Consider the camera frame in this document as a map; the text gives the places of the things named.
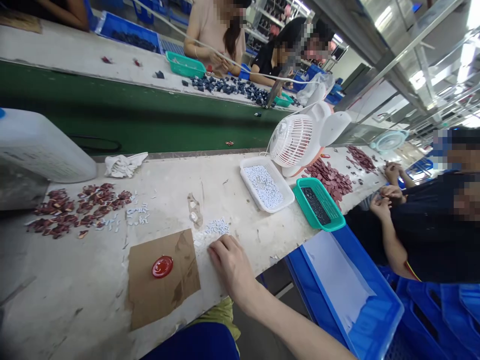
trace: white cloth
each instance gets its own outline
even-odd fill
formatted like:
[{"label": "white cloth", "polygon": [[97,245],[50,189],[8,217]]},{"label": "white cloth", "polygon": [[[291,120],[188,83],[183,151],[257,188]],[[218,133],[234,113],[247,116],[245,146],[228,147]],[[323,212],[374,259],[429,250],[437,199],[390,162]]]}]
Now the white cloth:
[{"label": "white cloth", "polygon": [[131,178],[134,175],[134,171],[149,155],[148,152],[142,152],[136,155],[129,157],[118,155],[118,156],[107,156],[105,158],[105,176],[113,178]]}]

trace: cardboard sheet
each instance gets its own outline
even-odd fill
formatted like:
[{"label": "cardboard sheet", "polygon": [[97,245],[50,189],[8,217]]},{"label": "cardboard sheet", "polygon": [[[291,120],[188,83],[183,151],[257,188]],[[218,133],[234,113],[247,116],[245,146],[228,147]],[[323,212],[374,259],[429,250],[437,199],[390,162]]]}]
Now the cardboard sheet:
[{"label": "cardboard sheet", "polygon": [[[152,275],[161,256],[173,258],[173,269],[164,278]],[[130,248],[128,296],[133,303],[131,329],[153,323],[179,307],[200,290],[192,230],[183,230]]]}]

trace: person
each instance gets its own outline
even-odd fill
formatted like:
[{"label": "person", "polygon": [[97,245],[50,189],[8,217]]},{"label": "person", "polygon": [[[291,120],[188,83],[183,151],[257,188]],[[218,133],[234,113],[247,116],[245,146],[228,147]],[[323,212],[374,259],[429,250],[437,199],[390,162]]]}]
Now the person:
[{"label": "person", "polygon": [[398,163],[388,163],[390,185],[370,211],[356,207],[346,220],[373,261],[401,277],[480,283],[480,129],[450,129],[439,139],[457,170],[416,185]]},{"label": "person", "polygon": [[[274,39],[262,46],[253,60],[250,80],[254,83],[272,87],[275,80],[262,74],[279,76],[280,71],[293,53],[297,41],[304,33],[306,18],[299,16],[290,21]],[[332,42],[334,32],[318,20],[314,26],[306,47],[301,51],[302,59],[326,61],[326,50],[333,51],[336,47]]]},{"label": "person", "polygon": [[[273,296],[255,279],[249,259],[234,237],[222,235],[208,248],[211,261],[230,298],[249,317],[277,334],[299,360],[353,360],[355,357],[335,338]],[[226,304],[232,301],[227,298]],[[177,332],[143,359],[240,359],[230,324],[225,316],[225,300],[205,315]]]},{"label": "person", "polygon": [[246,50],[242,18],[252,0],[195,0],[191,8],[186,37],[183,42],[185,55],[200,60],[214,73],[238,76],[240,67],[220,57],[211,48],[200,46],[197,39],[237,64],[242,63]]},{"label": "person", "polygon": [[90,30],[84,0],[0,0],[0,3],[9,10],[30,14],[85,32]]}]

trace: red lid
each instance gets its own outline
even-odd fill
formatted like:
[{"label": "red lid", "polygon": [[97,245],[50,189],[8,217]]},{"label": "red lid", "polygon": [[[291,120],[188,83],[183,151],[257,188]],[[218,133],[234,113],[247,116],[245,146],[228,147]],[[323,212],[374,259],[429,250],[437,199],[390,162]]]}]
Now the red lid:
[{"label": "red lid", "polygon": [[157,279],[166,277],[174,268],[174,260],[170,256],[162,256],[153,263],[151,273]]}]

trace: teal basket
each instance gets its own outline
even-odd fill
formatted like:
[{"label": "teal basket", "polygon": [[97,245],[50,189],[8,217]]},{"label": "teal basket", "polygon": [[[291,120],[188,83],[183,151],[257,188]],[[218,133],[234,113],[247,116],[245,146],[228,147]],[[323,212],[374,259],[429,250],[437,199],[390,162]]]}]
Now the teal basket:
[{"label": "teal basket", "polygon": [[207,69],[198,60],[177,54],[176,52],[167,51],[165,53],[166,59],[170,63],[171,70],[178,75],[193,78],[198,76],[202,78]]},{"label": "teal basket", "polygon": [[[302,188],[311,188],[316,198],[320,201],[321,206],[331,220],[331,223],[322,225],[305,197]],[[328,193],[325,186],[320,180],[314,177],[302,177],[296,181],[296,186],[293,188],[296,200],[305,214],[310,226],[314,229],[322,229],[326,232],[336,231],[345,226],[345,218],[342,215],[337,204]]]},{"label": "teal basket", "polygon": [[275,102],[278,106],[283,106],[284,108],[288,108],[291,103],[294,102],[294,100],[288,96],[286,93],[282,92],[281,95],[285,98],[279,98],[278,96],[275,96]]}]

